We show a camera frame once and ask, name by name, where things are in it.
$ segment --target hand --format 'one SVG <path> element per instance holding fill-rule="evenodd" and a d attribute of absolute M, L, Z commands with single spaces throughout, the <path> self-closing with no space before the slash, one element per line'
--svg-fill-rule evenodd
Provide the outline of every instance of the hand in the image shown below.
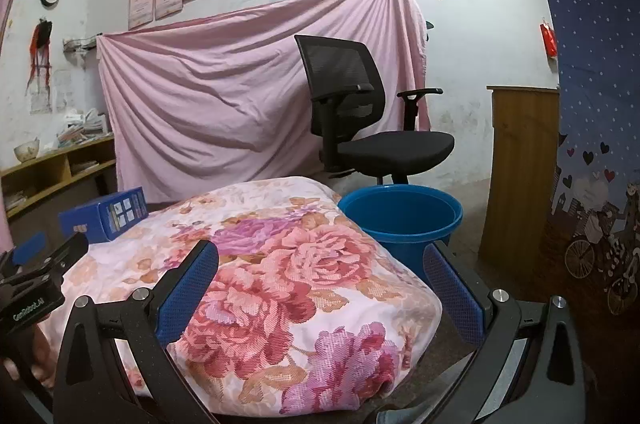
<path fill-rule="evenodd" d="M 31 373 L 45 388 L 52 390 L 56 378 L 56 359 L 51 351 L 49 341 L 38 325 L 33 327 L 34 365 Z M 4 367 L 13 380 L 19 380 L 20 374 L 11 359 L 3 359 Z"/>

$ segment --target blue gripper pad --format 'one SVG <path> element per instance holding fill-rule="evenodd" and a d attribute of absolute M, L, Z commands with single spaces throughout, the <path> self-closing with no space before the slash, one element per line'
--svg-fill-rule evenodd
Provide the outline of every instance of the blue gripper pad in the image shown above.
<path fill-rule="evenodd" d="M 47 247 L 47 236 L 42 231 L 37 232 L 22 245 L 14 248 L 12 261 L 15 266 L 24 265 L 45 247 Z"/>
<path fill-rule="evenodd" d="M 460 337 L 479 346 L 484 341 L 484 318 L 476 299 L 435 245 L 429 244 L 424 248 L 422 265 L 431 289 L 440 299 Z"/>
<path fill-rule="evenodd" d="M 184 332 L 218 271 L 218 249 L 209 242 L 158 310 L 156 337 L 165 348 Z"/>

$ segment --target metal screw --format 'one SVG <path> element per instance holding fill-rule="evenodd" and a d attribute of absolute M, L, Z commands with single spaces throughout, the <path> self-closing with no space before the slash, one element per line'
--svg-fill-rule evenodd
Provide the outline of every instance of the metal screw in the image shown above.
<path fill-rule="evenodd" d="M 142 301 L 149 297 L 149 289 L 145 287 L 140 287 L 139 289 L 135 289 L 133 291 L 133 299 L 136 301 Z"/>
<path fill-rule="evenodd" d="M 81 309 L 82 307 L 87 306 L 89 303 L 89 296 L 80 296 L 76 302 L 75 305 L 76 307 L 78 307 L 79 309 Z"/>
<path fill-rule="evenodd" d="M 509 300 L 509 293 L 506 290 L 496 289 L 492 295 L 494 296 L 494 299 L 500 303 L 504 303 Z"/>
<path fill-rule="evenodd" d="M 566 299 L 562 296 L 552 296 L 551 302 L 559 309 L 563 309 L 566 306 Z"/>

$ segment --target wooden cabinet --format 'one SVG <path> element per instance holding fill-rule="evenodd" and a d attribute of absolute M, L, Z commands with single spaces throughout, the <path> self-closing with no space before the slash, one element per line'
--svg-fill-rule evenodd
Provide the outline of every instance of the wooden cabinet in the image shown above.
<path fill-rule="evenodd" d="M 559 93 L 524 86 L 487 89 L 492 91 L 494 163 L 479 257 L 527 281 L 551 207 Z"/>
<path fill-rule="evenodd" d="M 96 161 L 97 165 L 72 173 L 74 165 L 87 161 Z M 23 203 L 7 211 L 7 219 L 11 221 L 13 217 L 25 213 L 51 195 L 87 178 L 96 180 L 101 195 L 107 194 L 102 174 L 115 163 L 113 135 L 110 135 L 56 150 L 0 171 L 3 195 L 24 191 L 27 196 Z"/>

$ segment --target floral blanket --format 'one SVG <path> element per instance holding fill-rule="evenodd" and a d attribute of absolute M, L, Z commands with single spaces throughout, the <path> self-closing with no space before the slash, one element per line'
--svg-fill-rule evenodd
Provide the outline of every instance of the floral blanket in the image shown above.
<path fill-rule="evenodd" d="M 200 239 L 220 268 L 184 334 L 168 346 L 213 413 L 288 416 L 357 409 L 389 394 L 431 341 L 436 295 L 310 179 L 247 182 L 151 214 L 90 246 L 65 277 L 65 304 L 42 329 L 59 350 L 73 302 L 152 287 Z M 137 394 L 148 394 L 126 343 Z"/>

